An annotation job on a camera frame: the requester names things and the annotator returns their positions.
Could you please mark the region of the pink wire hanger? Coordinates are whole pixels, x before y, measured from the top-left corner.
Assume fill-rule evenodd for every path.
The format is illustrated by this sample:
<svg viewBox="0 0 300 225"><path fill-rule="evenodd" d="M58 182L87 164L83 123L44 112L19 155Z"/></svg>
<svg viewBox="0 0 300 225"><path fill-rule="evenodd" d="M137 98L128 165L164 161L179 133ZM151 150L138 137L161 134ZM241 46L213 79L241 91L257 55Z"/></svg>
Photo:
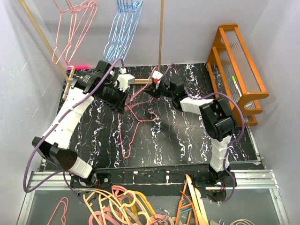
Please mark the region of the pink wire hanger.
<svg viewBox="0 0 300 225"><path fill-rule="evenodd" d="M129 103L125 103L125 113L131 116L131 124L126 125L126 129L123 130L124 120L118 115L118 132L119 132L119 141L121 147L121 155L124 159L128 159L132 153L133 143L138 132L139 126L145 123L154 123L158 116L157 114L150 110L149 119L139 118L138 115L134 111L135 105L131 105Z"/></svg>
<svg viewBox="0 0 300 225"><path fill-rule="evenodd" d="M155 71L158 71L157 66L155 66L155 67L153 68L153 70L152 70L150 76L149 76L148 79L147 79L147 83L146 83L141 89L139 89L138 92L135 93L135 94L134 94L127 102L126 102L127 108L128 108L128 109L132 109L132 108L134 108L134 107L136 107L136 106L138 106L138 105L142 105L142 104L148 102L148 101L144 101L144 102L141 101L141 102L138 102L138 103L132 103L132 104L131 104L131 102L132 102L132 101L133 101L133 100L134 100L141 92L143 92L144 89L145 89L146 87L150 86L150 83L152 82L152 81L151 81L151 80L152 80L152 76L153 76L153 73L154 73Z"/></svg>

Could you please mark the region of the pink wire hanger hung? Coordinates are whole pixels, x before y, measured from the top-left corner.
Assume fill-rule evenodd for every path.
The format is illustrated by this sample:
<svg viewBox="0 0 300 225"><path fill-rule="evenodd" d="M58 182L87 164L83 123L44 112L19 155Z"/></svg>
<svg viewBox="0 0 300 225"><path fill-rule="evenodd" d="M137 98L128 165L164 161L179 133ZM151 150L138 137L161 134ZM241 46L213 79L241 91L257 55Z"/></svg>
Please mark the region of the pink wire hanger hung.
<svg viewBox="0 0 300 225"><path fill-rule="evenodd" d="M70 65L81 43L81 36L78 31L82 22L80 13L85 9L85 6L82 4L74 5L70 0L55 0L54 4L59 12L54 52L60 51L57 58ZM54 64L58 63L58 60L53 59L52 61Z"/></svg>

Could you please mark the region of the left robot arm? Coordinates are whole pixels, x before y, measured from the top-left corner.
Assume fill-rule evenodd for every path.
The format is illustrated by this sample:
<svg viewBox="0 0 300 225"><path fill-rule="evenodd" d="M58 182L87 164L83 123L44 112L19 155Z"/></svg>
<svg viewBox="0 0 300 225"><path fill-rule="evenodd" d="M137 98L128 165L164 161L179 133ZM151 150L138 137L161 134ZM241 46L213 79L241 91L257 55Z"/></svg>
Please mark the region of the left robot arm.
<svg viewBox="0 0 300 225"><path fill-rule="evenodd" d="M99 98L114 112L124 113L129 87L135 77L125 68L115 73L115 67L100 60L94 69L74 74L67 98L51 126L32 145L46 161L80 177L87 187L96 184L93 168L69 149L73 132L90 104Z"/></svg>

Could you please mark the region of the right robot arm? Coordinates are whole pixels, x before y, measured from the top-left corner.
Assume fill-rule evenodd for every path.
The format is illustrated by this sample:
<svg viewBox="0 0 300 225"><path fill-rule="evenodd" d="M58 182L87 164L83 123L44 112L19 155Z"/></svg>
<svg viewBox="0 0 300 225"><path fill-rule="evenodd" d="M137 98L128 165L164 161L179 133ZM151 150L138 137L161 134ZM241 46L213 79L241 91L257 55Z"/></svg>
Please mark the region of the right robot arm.
<svg viewBox="0 0 300 225"><path fill-rule="evenodd" d="M183 79L171 77L169 83L162 81L163 74L154 71L150 76L152 84L144 89L154 98L168 97L176 110L200 115L206 133L211 138L211 160L209 170L194 175L197 182L220 186L232 181L236 186L235 175L230 172L228 144L236 128L236 119L226 100L222 97L216 99L197 99L189 97Z"/></svg>

